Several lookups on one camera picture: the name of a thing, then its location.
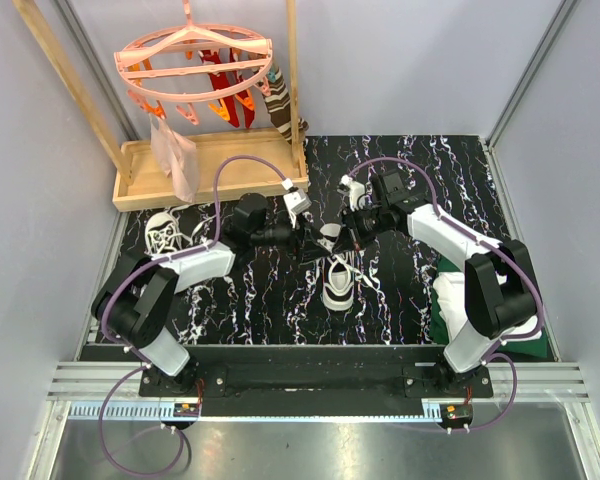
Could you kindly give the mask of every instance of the green cloth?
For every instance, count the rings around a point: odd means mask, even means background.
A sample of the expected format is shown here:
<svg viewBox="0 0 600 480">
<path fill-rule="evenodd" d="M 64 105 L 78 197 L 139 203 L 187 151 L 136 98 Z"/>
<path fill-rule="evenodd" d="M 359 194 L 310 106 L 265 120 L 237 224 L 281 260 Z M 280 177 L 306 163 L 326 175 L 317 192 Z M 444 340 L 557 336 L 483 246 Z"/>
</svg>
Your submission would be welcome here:
<svg viewBox="0 0 600 480">
<path fill-rule="evenodd" d="M 440 257 L 438 262 L 438 274 L 443 272 L 459 272 L 456 266 L 445 257 Z M 449 333 L 447 325 L 440 315 L 440 304 L 438 303 L 438 294 L 435 289 L 431 289 L 431 325 L 429 327 L 429 337 L 431 341 L 439 345 L 447 345 L 449 343 Z M 515 352 L 532 355 L 534 357 L 546 358 L 547 351 L 547 334 L 543 330 L 542 336 L 537 340 L 528 340 L 526 342 L 508 342 L 504 347 L 498 349 L 499 352 Z"/>
</svg>

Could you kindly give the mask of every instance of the wooden frame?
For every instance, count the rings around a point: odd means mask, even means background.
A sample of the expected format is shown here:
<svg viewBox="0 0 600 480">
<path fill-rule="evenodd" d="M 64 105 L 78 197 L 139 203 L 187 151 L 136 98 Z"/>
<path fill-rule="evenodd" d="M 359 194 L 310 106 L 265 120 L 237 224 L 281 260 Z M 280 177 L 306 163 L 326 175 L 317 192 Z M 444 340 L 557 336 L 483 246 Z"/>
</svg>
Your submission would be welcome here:
<svg viewBox="0 0 600 480">
<path fill-rule="evenodd" d="M 175 197 L 171 180 L 159 169 L 151 154 L 148 140 L 126 142 L 122 147 L 118 146 L 115 135 L 109 129 L 104 116 L 97 108 L 35 0 L 13 0 L 13 4 L 116 166 L 118 173 L 113 203 L 118 210 L 142 210 L 183 204 Z M 300 134 L 298 120 L 295 0 L 287 0 L 287 27 L 291 76 L 291 145 L 275 128 L 191 137 L 198 146 L 200 164 L 200 187 L 196 195 L 196 203 L 212 201 L 211 182 L 217 166 L 227 157 L 239 154 L 256 155 L 275 163 L 298 188 L 307 189 L 309 179 L 302 145 L 304 139 Z M 218 190 L 220 199 L 236 200 L 249 192 L 268 196 L 284 193 L 280 181 L 272 173 L 259 164 L 245 168 L 241 162 L 235 162 L 225 169 L 220 178 Z"/>
</svg>

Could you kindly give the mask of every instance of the black mounting base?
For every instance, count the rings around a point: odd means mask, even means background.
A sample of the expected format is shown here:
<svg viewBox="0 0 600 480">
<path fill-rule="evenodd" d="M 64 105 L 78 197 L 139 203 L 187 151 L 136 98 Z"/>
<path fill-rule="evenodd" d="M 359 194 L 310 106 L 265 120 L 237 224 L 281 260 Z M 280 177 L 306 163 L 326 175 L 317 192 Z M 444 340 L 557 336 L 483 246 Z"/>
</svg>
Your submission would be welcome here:
<svg viewBox="0 0 600 480">
<path fill-rule="evenodd" d="M 479 367 L 474 374 L 449 386 L 441 387 L 434 380 L 433 365 L 406 366 L 402 369 L 407 398 L 466 398 L 471 387 L 473 398 L 492 398 L 493 387 L 489 370 Z"/>
<path fill-rule="evenodd" d="M 192 379 L 204 381 L 205 417 L 423 415 L 423 398 L 466 397 L 415 379 L 428 378 L 442 347 L 188 347 L 197 365 L 174 380 L 149 370 L 140 396 L 191 397 Z M 408 385 L 407 379 L 414 382 Z M 192 387 L 187 390 L 182 385 Z M 486 369 L 469 383 L 472 395 L 493 395 Z"/>
</svg>

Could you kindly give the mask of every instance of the white wall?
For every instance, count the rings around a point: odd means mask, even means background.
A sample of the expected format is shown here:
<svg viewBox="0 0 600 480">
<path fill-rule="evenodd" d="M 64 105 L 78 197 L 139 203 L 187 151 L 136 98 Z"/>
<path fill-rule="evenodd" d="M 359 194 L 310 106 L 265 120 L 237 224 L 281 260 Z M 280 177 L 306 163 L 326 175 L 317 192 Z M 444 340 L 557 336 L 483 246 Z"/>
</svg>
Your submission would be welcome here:
<svg viewBox="0 0 600 480">
<path fill-rule="evenodd" d="M 600 0 L 580 2 L 496 153 L 560 352 L 600 422 Z"/>
<path fill-rule="evenodd" d="M 192 0 L 198 22 L 251 28 L 273 39 L 288 72 L 284 0 Z M 312 135 L 487 135 L 559 0 L 296 0 L 300 113 Z M 115 71 L 113 52 L 167 26 L 184 24 L 181 0 L 73 0 L 114 85 L 142 135 L 146 115 Z M 173 91 L 206 91 L 208 80 L 167 81 Z M 260 126 L 268 126 L 258 105 Z M 232 129 L 206 105 L 182 133 Z"/>
<path fill-rule="evenodd" d="M 21 478 L 56 364 L 76 351 L 115 218 L 113 179 L 51 64 L 0 0 L 0 479 Z"/>
</svg>

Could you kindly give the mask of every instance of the sneaker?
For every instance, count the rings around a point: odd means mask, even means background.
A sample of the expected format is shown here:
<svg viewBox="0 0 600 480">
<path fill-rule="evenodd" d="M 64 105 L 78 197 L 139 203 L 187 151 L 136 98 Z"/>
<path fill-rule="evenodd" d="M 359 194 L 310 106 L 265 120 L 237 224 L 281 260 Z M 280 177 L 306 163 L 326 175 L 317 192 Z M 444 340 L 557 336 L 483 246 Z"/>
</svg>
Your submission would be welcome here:
<svg viewBox="0 0 600 480">
<path fill-rule="evenodd" d="M 149 255 L 178 252 L 182 250 L 182 239 L 191 245 L 191 237 L 180 232 L 178 220 L 169 212 L 156 213 L 144 227 L 144 241 Z"/>
<path fill-rule="evenodd" d="M 328 223 L 320 229 L 327 242 L 335 243 L 342 227 Z M 353 271 L 354 252 L 333 255 L 322 266 L 322 301 L 329 310 L 349 310 L 353 305 L 355 282 Z"/>
</svg>

